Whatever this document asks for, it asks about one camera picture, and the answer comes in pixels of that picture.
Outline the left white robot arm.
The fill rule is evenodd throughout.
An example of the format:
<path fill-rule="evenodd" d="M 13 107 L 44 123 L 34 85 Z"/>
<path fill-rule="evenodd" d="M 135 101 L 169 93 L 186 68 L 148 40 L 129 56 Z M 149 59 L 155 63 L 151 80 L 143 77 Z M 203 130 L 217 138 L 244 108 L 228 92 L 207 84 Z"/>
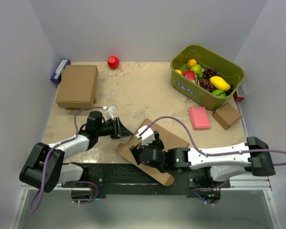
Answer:
<path fill-rule="evenodd" d="M 91 149 L 99 137 L 120 139 L 132 135 L 118 117 L 103 121 L 101 112 L 92 111 L 86 123 L 76 128 L 73 137 L 53 144 L 35 144 L 20 172 L 19 180 L 46 193 L 51 192 L 57 184 L 69 181 L 73 181 L 78 187 L 84 187 L 89 183 L 89 175 L 83 172 L 82 167 L 76 166 L 71 176 L 61 175 L 67 172 L 63 168 L 64 160 Z"/>

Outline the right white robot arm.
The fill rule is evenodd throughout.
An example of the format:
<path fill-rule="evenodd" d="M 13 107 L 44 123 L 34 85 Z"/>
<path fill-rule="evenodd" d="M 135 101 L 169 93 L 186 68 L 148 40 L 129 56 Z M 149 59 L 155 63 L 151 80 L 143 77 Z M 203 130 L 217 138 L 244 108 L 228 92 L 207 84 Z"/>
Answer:
<path fill-rule="evenodd" d="M 130 152 L 137 165 L 153 167 L 161 173 L 209 168 L 210 171 L 203 175 L 203 183 L 207 187 L 214 187 L 219 182 L 246 172 L 256 177 L 275 175 L 268 149 L 268 144 L 259 138 L 248 137 L 246 142 L 234 146 L 199 151 L 193 147 L 165 151 L 162 140 L 157 139 L 147 146 L 132 146 Z"/>

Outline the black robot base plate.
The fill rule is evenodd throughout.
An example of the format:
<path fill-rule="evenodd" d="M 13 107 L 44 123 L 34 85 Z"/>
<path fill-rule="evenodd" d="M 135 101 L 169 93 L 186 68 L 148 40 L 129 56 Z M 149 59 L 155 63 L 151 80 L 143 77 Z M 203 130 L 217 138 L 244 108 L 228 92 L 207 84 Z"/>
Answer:
<path fill-rule="evenodd" d="M 220 189 L 229 188 L 230 182 L 212 181 L 209 168 L 178 170 L 173 172 L 174 182 L 166 187 L 133 164 L 80 163 L 83 167 L 81 183 L 64 183 L 73 188 L 73 200 L 90 197 L 106 198 L 107 195 L 166 195 L 186 196 L 215 203 L 221 197 Z"/>

